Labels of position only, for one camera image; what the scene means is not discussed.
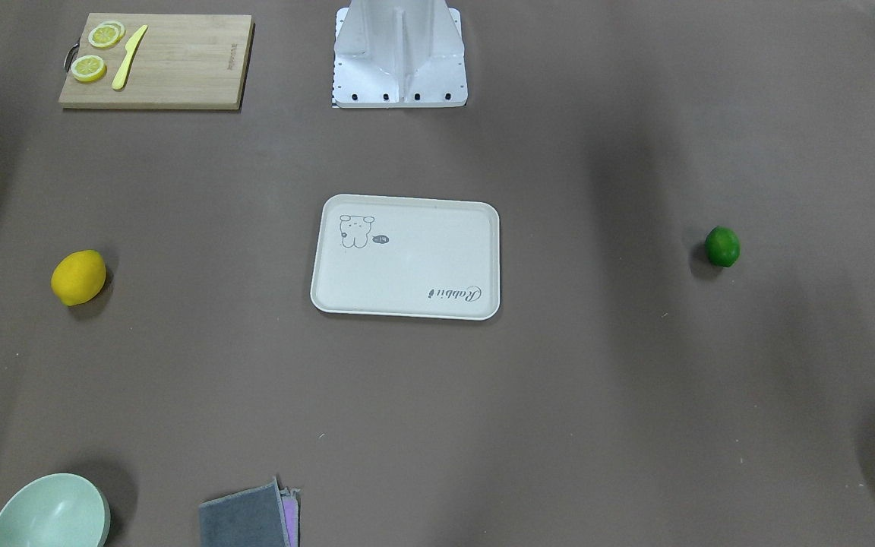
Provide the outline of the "lemon slice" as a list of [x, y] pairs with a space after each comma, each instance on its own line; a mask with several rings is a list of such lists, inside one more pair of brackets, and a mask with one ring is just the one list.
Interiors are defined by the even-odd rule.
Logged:
[[125, 25], [119, 21], [103, 21], [88, 33], [88, 42], [97, 49], [115, 46], [125, 35]]
[[107, 72], [107, 62], [100, 55], [81, 55], [70, 63], [68, 73], [81, 83], [96, 82]]

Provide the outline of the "grey folded cloth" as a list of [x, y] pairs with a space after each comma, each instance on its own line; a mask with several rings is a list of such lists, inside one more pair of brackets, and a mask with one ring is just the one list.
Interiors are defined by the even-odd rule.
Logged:
[[201, 546], [289, 546], [277, 481], [198, 506]]

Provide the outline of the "mint green bowl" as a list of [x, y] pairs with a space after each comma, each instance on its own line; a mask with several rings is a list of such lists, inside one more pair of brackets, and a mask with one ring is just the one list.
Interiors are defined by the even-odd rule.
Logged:
[[103, 546], [111, 509], [90, 480], [55, 473], [28, 482], [0, 510], [0, 546]]

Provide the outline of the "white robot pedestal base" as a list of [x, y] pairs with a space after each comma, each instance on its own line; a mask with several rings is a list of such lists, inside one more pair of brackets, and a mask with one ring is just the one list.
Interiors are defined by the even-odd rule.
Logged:
[[352, 1], [334, 18], [331, 106], [466, 105], [462, 18], [444, 1]]

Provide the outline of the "upper lemon slice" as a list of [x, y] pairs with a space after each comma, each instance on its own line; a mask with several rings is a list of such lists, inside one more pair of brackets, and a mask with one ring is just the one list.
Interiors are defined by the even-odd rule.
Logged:
[[88, 42], [97, 49], [115, 46], [125, 35], [125, 25], [119, 21], [103, 21], [88, 33]]

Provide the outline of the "green lime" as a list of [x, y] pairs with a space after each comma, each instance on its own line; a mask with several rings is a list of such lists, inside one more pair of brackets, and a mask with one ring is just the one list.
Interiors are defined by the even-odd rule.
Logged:
[[738, 261], [742, 247], [733, 229], [715, 226], [705, 238], [704, 249], [709, 263], [727, 269]]

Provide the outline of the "purple cloth under grey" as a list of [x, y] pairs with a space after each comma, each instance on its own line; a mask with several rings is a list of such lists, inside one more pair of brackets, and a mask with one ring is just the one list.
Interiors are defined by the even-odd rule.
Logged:
[[299, 546], [299, 519], [301, 519], [301, 502], [298, 489], [281, 489], [279, 492], [286, 525], [288, 545]]

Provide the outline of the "white rabbit tray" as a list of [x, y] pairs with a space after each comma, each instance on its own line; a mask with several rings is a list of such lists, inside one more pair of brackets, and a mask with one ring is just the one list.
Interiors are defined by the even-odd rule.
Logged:
[[486, 202], [338, 194], [321, 211], [312, 304], [327, 314], [493, 318], [500, 234]]

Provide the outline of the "lower lemon slice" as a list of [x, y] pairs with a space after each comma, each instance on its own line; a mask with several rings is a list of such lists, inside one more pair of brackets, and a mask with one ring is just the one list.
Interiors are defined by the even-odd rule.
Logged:
[[96, 82], [107, 72], [107, 62], [100, 55], [81, 55], [70, 63], [68, 73], [81, 83]]

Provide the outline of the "bamboo cutting board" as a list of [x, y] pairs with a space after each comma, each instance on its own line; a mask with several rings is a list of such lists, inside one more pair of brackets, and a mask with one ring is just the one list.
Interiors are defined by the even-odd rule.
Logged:
[[[97, 49], [88, 33], [103, 21], [119, 21], [125, 35], [117, 45]], [[143, 24], [148, 31], [138, 46], [124, 89], [112, 90], [112, 78], [125, 55], [125, 44]], [[66, 109], [238, 110], [252, 51], [254, 18], [249, 14], [87, 15], [79, 55], [100, 55], [106, 74], [81, 83], [67, 74], [58, 102]]]

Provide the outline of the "yellow lemon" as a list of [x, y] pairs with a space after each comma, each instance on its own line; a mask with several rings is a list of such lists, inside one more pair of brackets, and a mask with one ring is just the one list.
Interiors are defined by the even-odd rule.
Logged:
[[93, 300], [107, 280], [107, 267], [102, 255], [94, 249], [70, 253], [52, 272], [51, 288], [66, 307]]

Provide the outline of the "yellow plastic knife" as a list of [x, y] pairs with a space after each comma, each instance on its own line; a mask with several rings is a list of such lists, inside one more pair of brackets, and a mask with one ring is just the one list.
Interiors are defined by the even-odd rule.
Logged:
[[131, 38], [125, 44], [125, 55], [122, 59], [121, 63], [119, 63], [118, 70], [115, 73], [115, 76], [112, 78], [112, 90], [119, 91], [124, 89], [126, 80], [128, 79], [129, 73], [131, 73], [131, 66], [136, 55], [138, 46], [143, 40], [146, 32], [148, 31], [148, 24], [143, 24], [139, 27], [132, 35]]

